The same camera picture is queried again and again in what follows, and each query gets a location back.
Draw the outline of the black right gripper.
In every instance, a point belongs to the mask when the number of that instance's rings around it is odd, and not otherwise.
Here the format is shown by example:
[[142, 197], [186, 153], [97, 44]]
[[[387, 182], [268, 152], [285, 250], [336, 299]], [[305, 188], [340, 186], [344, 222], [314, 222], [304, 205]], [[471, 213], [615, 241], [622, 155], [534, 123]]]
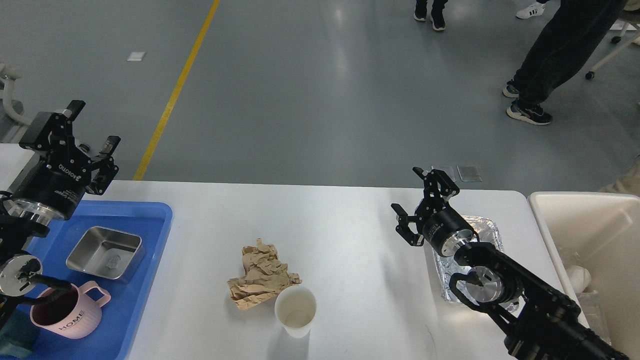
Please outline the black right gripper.
[[[416, 212], [434, 212], [426, 221], [421, 215], [409, 215], [399, 203], [391, 203], [391, 209], [397, 215], [395, 230], [412, 247], [422, 247], [425, 240], [436, 253], [448, 258], [476, 235], [473, 227], [449, 207], [450, 199], [460, 193], [460, 188], [439, 169], [430, 171], [413, 167], [412, 171], [423, 181], [423, 199], [418, 203]], [[418, 232], [410, 228], [416, 224]]]

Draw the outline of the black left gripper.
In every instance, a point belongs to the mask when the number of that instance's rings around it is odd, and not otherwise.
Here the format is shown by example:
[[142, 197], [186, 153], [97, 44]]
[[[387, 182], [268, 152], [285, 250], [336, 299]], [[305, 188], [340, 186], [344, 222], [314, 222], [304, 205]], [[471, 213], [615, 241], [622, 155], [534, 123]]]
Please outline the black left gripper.
[[27, 213], [50, 220], [69, 220], [84, 194], [102, 196], [118, 174], [114, 152], [119, 136], [108, 136], [98, 155], [89, 158], [76, 146], [73, 121], [86, 102], [73, 100], [58, 112], [39, 112], [19, 140], [24, 150], [32, 150], [48, 163], [86, 164], [79, 175], [58, 164], [50, 168], [41, 161], [25, 167], [8, 188], [13, 196], [4, 201], [4, 212], [15, 217]]

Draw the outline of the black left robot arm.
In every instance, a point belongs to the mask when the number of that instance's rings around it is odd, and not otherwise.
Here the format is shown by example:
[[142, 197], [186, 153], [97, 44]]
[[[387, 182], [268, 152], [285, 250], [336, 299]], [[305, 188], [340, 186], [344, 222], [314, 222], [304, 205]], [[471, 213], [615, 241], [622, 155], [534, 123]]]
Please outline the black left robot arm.
[[69, 220], [84, 195], [103, 195], [118, 174], [119, 136], [108, 136], [94, 156], [76, 144], [73, 124], [85, 105], [73, 100], [61, 111], [39, 112], [19, 141], [39, 160], [15, 191], [1, 192], [2, 325], [18, 305], [46, 305], [71, 291], [69, 281], [44, 275], [41, 260], [25, 246], [45, 238], [52, 220]]

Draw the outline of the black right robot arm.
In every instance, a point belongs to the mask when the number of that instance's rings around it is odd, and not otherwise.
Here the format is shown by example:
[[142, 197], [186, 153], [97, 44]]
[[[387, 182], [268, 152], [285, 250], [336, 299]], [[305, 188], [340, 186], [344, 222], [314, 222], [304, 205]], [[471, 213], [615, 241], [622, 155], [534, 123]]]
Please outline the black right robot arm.
[[487, 314], [518, 360], [626, 360], [627, 355], [579, 323], [576, 301], [543, 281], [480, 235], [450, 206], [460, 188], [439, 169], [414, 167], [423, 199], [410, 215], [398, 203], [396, 232], [413, 247], [428, 243], [442, 258], [468, 266], [448, 287], [468, 308]]

